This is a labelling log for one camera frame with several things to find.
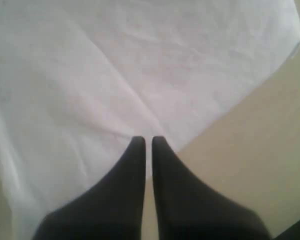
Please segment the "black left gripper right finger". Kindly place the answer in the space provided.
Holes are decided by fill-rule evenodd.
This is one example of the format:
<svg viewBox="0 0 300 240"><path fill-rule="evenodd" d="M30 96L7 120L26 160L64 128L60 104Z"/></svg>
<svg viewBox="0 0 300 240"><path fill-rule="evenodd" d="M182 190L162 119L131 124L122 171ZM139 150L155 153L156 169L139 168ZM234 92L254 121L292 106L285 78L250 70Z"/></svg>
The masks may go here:
<svg viewBox="0 0 300 240"><path fill-rule="evenodd" d="M152 139L152 182L161 240L270 240L252 210L196 177L163 136Z"/></svg>

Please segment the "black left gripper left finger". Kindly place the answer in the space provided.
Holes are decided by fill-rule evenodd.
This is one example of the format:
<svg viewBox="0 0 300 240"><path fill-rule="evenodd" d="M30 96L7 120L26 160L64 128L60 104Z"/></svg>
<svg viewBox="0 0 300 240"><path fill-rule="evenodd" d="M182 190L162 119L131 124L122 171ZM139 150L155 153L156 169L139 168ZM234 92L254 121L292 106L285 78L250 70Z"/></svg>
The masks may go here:
<svg viewBox="0 0 300 240"><path fill-rule="evenodd" d="M49 213L35 240L139 240L146 182L146 142L134 136L115 166L91 189Z"/></svg>

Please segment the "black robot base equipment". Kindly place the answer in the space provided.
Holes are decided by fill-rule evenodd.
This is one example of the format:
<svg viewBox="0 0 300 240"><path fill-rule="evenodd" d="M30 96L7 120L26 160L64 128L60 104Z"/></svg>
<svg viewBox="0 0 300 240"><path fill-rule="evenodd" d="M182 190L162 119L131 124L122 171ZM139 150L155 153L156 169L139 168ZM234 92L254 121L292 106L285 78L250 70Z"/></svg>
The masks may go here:
<svg viewBox="0 0 300 240"><path fill-rule="evenodd" d="M274 240L300 240L300 220L274 238Z"/></svg>

